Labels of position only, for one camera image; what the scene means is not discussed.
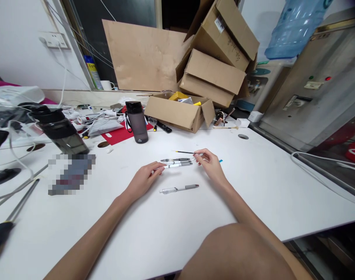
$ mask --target cup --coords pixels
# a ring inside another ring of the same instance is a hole
[[[105,80],[102,80],[100,81],[101,82],[101,85],[102,85],[102,88],[106,91],[110,91],[112,89],[115,88],[115,85],[114,83],[110,82],[110,81],[105,81]]]

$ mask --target white desk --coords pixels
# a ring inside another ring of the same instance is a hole
[[[249,140],[240,139],[240,133]],[[43,161],[59,153],[51,145],[41,149],[44,157],[31,155],[32,168],[42,167]],[[147,143],[140,145],[131,138],[114,145],[110,154],[107,148],[95,146],[91,151],[97,157],[95,168],[77,195],[48,196],[51,170],[42,172],[0,257],[0,279],[42,279],[127,187],[142,165],[186,156],[171,150],[205,147],[223,160],[228,180],[281,241],[355,221],[354,203],[327,189],[292,163],[289,154],[250,129],[203,129],[195,135],[177,129],[170,134],[151,131]],[[200,187],[168,195],[158,192],[188,184]],[[14,182],[12,189],[18,185]],[[0,207],[0,222],[24,192]],[[207,234],[232,222],[235,218],[201,167],[194,164],[165,170],[124,216],[90,279],[149,279],[181,270]]]

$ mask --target hand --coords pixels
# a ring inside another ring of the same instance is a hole
[[[194,157],[198,165],[202,165],[206,174],[217,187],[230,186],[219,163],[218,157],[207,149],[195,151]]]
[[[158,175],[162,174],[164,166],[166,166],[164,163],[155,161],[141,167],[124,192],[131,197],[132,201],[139,199],[148,191]]]

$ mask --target wall socket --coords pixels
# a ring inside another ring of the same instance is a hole
[[[46,44],[48,48],[58,49],[57,43],[59,42],[61,49],[70,49],[66,43],[65,36],[58,32],[39,32],[39,40]]]

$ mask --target red mat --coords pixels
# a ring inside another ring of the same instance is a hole
[[[134,133],[129,133],[126,128],[125,128],[125,122],[122,123],[121,125],[123,125],[123,128],[119,128],[116,130],[113,130],[111,132],[108,133],[104,133],[101,134],[102,137],[110,144],[110,145],[115,145],[119,142],[122,142],[124,140],[127,140],[131,137],[134,136]],[[153,126],[151,124],[147,124],[146,129],[147,130],[151,130],[153,128]]]

